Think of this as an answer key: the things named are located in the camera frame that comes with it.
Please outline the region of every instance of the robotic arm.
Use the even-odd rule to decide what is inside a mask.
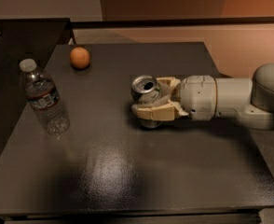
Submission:
[[[147,128],[175,119],[233,119],[253,129],[274,130],[274,64],[253,79],[140,76],[132,83],[133,113]]]

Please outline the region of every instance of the bottle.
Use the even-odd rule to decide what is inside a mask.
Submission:
[[[70,121],[52,77],[38,67],[33,59],[21,61],[20,69],[21,86],[44,129],[57,136],[66,132]]]

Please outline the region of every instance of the orange ball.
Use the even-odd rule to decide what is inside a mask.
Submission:
[[[76,69],[85,69],[90,64],[89,52],[84,48],[74,48],[70,53],[71,65]]]

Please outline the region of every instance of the silver can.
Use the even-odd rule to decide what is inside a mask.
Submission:
[[[161,96],[161,87],[154,77],[142,75],[133,80],[131,96],[135,104],[151,104]]]

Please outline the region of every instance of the can lid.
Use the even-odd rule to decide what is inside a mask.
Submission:
[[[149,75],[142,75],[135,78],[132,82],[131,88],[137,93],[149,93],[157,86],[157,80]]]
[[[20,62],[19,67],[23,72],[32,72],[35,70],[37,65],[33,59],[25,59]]]

